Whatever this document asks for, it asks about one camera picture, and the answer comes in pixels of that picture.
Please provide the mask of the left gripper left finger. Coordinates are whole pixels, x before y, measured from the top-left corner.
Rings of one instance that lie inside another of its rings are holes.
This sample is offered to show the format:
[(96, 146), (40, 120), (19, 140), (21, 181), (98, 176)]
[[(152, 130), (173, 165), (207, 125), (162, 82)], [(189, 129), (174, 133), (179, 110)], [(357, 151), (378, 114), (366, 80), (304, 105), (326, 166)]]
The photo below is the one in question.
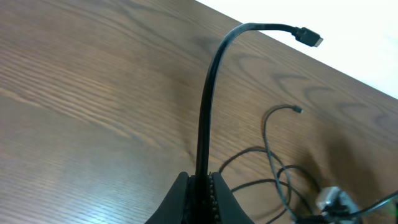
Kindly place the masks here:
[(181, 224), (187, 197), (189, 175), (181, 172), (146, 224)]

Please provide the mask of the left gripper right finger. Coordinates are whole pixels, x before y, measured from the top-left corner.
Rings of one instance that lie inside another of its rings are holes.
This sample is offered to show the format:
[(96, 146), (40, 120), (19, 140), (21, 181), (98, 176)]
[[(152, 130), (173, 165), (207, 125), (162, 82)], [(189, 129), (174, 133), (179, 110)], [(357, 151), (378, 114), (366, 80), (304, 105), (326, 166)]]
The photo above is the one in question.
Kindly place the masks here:
[(219, 172), (210, 175), (211, 218), (216, 224), (254, 224)]

